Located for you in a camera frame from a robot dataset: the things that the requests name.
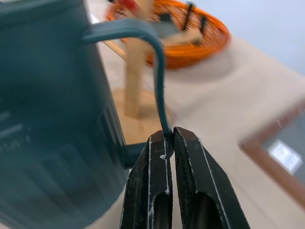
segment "wooden post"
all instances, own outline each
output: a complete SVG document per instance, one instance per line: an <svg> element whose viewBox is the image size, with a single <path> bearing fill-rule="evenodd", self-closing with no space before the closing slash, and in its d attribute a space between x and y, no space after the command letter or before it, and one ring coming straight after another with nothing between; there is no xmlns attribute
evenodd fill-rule
<svg viewBox="0 0 305 229"><path fill-rule="evenodd" d="M148 20L153 10L153 0L135 0L142 10L141 20ZM149 44L137 38L128 38L126 44L126 89L125 107L126 116L138 118L140 113L140 93L142 75L145 66L146 51Z"/></svg>

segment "wooden frame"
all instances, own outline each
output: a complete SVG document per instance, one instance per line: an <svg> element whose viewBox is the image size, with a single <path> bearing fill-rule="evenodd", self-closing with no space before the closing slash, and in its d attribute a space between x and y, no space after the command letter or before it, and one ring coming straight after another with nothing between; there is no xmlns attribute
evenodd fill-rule
<svg viewBox="0 0 305 229"><path fill-rule="evenodd" d="M305 186L273 160L267 150L262 147L263 142L271 139L282 128L288 126L303 114L305 114L305 101L286 111L283 116L276 119L254 137L243 141L240 148L305 209Z"/></svg>

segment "dark green mug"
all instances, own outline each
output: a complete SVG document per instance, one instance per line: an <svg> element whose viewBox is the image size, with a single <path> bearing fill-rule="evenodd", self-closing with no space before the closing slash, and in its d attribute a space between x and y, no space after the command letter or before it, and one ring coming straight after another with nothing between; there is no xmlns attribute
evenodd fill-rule
<svg viewBox="0 0 305 229"><path fill-rule="evenodd" d="M0 222L12 229L80 229L113 204L141 147L126 146L95 45L139 37L165 58L153 29L122 20L90 25L82 0L0 5Z"/></svg>

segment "wooden base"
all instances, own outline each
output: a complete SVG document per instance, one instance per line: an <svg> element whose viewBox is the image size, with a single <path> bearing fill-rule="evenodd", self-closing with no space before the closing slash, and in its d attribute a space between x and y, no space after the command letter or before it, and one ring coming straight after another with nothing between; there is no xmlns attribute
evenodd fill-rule
<svg viewBox="0 0 305 229"><path fill-rule="evenodd" d="M112 95L127 144L146 142L150 135L162 130L153 92L141 91L138 118L131 118L125 115L125 93L123 89L113 91ZM169 108L166 108L166 114L171 123Z"/></svg>

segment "beige table surface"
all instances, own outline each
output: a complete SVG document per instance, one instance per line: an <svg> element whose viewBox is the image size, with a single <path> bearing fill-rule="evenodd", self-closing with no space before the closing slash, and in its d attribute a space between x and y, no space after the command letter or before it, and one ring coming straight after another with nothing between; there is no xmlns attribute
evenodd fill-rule
<svg viewBox="0 0 305 229"><path fill-rule="evenodd" d="M104 20L107 3L88 0L89 9ZM111 87L124 81L124 61L98 44ZM147 67L144 87L153 88ZM305 228L305 212L239 148L238 142L255 133L305 98L305 78L233 36L229 48L190 68L168 71L166 103L175 126L195 132L228 174L252 229ZM174 157L173 229L181 229ZM89 229L118 229L121 194L113 207Z"/></svg>

